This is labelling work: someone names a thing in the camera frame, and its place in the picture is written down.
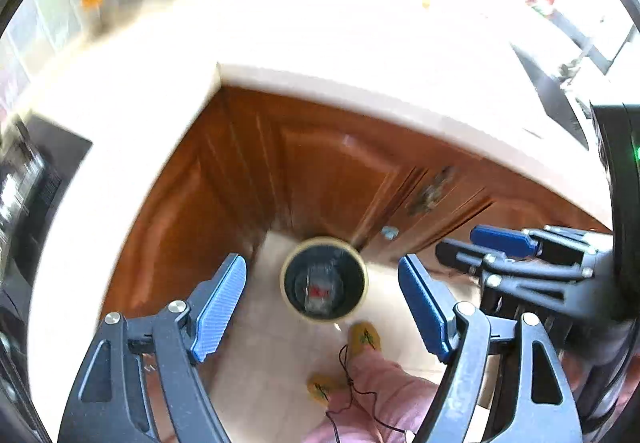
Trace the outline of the black gas stove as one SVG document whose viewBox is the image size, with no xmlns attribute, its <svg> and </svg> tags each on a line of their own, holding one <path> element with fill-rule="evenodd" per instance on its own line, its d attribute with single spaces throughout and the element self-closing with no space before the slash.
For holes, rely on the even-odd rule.
<svg viewBox="0 0 640 443">
<path fill-rule="evenodd" d="M 91 140 L 32 116 L 1 133 L 1 286 L 30 293 L 48 232 Z"/>
</svg>

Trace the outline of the yellow slipper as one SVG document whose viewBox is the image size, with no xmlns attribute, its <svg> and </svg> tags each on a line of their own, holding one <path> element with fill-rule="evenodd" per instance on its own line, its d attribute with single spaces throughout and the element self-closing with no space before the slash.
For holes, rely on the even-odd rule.
<svg viewBox="0 0 640 443">
<path fill-rule="evenodd" d="M 324 407 L 330 403 L 331 397 L 345 389 L 345 382 L 334 377 L 313 374 L 307 380 L 307 390 L 311 398 Z"/>
<path fill-rule="evenodd" d="M 351 325 L 348 332 L 348 356 L 353 359 L 363 351 L 381 351 L 378 330 L 369 322 Z"/>
</svg>

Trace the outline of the wooden cabinet doors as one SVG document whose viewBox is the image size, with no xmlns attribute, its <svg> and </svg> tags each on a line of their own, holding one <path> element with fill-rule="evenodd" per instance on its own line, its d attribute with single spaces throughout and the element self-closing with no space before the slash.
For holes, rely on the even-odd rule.
<svg viewBox="0 0 640 443">
<path fill-rule="evenodd" d="M 329 236 L 363 258 L 435 262 L 445 236 L 478 224 L 605 232 L 602 218 L 487 156 L 373 117 L 226 86 L 158 174 L 131 227 L 103 307 L 155 313 L 231 252 L 270 232 Z"/>
</svg>

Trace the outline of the stainless steel sink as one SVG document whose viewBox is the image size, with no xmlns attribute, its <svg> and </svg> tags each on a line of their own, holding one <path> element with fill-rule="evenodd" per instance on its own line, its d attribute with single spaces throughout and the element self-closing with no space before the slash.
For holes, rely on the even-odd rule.
<svg viewBox="0 0 640 443">
<path fill-rule="evenodd" d="M 561 88 L 560 82 L 545 73 L 529 55 L 515 45 L 512 46 L 512 50 L 518 56 L 518 60 L 532 82 L 547 116 L 562 126 L 583 148 L 589 149 L 585 132 Z"/>
</svg>

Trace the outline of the round trash bin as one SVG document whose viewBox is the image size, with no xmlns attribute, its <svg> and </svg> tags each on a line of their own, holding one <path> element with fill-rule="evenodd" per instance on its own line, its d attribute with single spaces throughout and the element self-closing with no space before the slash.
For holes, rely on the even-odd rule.
<svg viewBox="0 0 640 443">
<path fill-rule="evenodd" d="M 283 301 L 306 321 L 339 323 L 367 296 L 369 277 L 360 253 L 345 241 L 314 237 L 297 245 L 280 272 Z"/>
</svg>

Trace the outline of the clear plastic tray red label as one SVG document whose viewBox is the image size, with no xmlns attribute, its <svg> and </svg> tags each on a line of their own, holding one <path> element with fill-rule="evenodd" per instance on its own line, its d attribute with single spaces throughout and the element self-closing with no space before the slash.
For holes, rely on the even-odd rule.
<svg viewBox="0 0 640 443">
<path fill-rule="evenodd" d="M 304 279 L 304 311 L 314 316 L 329 316 L 342 299 L 343 283 L 332 264 L 314 263 Z"/>
</svg>

